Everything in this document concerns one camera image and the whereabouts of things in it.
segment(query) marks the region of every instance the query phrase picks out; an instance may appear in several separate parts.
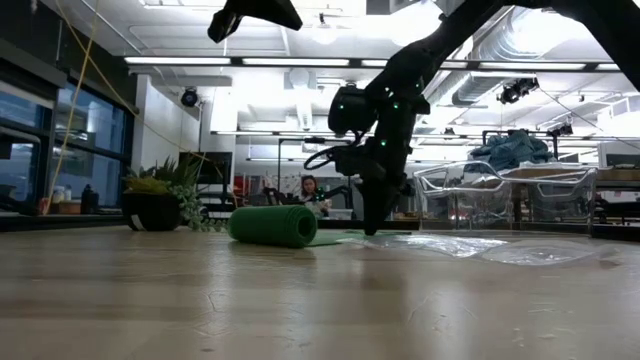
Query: green mat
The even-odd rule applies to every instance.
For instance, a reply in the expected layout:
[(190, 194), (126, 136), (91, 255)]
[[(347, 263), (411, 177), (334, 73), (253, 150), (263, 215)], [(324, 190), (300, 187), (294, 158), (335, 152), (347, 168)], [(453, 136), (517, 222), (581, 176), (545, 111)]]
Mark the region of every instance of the green mat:
[(316, 237), (318, 221), (304, 206), (245, 207), (229, 219), (229, 235), (246, 244), (288, 248), (337, 244), (337, 237)]

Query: plastic sheet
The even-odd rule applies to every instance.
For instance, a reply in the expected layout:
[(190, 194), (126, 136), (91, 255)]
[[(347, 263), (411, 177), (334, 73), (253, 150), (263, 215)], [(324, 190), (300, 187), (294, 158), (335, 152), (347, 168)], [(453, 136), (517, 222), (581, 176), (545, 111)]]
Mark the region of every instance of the plastic sheet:
[(596, 247), (571, 241), (524, 240), (506, 242), (434, 234), (383, 235), (343, 239), (341, 242), (425, 256), (438, 253), (453, 258), (475, 258), (522, 266), (557, 265), (588, 258), (602, 259), (615, 252), (611, 247)]

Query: glass window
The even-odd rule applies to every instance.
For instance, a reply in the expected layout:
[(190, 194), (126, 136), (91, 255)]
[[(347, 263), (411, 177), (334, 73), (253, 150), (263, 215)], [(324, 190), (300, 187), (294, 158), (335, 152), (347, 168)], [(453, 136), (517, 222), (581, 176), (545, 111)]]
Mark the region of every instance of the glass window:
[[(55, 173), (60, 158), (60, 147), (53, 148), (51, 177)], [(120, 193), (120, 161), (101, 155), (67, 147), (62, 159), (62, 167), (56, 186), (71, 188), (72, 200), (81, 200), (85, 186), (91, 185), (99, 195), (100, 206), (115, 207)]]
[[(67, 84), (58, 92), (56, 134), (64, 136), (76, 87)], [(70, 138), (89, 146), (122, 153), (124, 149), (125, 112), (81, 90), (71, 120)]]
[(19, 201), (33, 196), (38, 148), (0, 135), (0, 194)]
[(0, 90), (0, 118), (41, 127), (45, 108)]

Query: blue fabric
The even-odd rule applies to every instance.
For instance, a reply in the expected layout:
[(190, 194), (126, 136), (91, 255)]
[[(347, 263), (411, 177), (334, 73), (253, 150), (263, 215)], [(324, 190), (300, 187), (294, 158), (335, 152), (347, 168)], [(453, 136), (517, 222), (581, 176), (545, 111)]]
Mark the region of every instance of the blue fabric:
[(553, 158), (547, 144), (526, 131), (515, 131), (511, 136), (492, 136), (486, 146), (471, 151), (474, 160), (488, 162), (496, 171), (515, 169), (521, 162), (546, 163)]

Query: black planter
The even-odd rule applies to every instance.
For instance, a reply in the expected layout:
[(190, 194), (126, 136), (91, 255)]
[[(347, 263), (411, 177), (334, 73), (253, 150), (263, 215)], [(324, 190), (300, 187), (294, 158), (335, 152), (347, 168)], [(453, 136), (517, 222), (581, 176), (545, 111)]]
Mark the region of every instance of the black planter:
[(180, 202), (173, 195), (125, 193), (122, 213), (134, 231), (173, 231), (182, 223)]

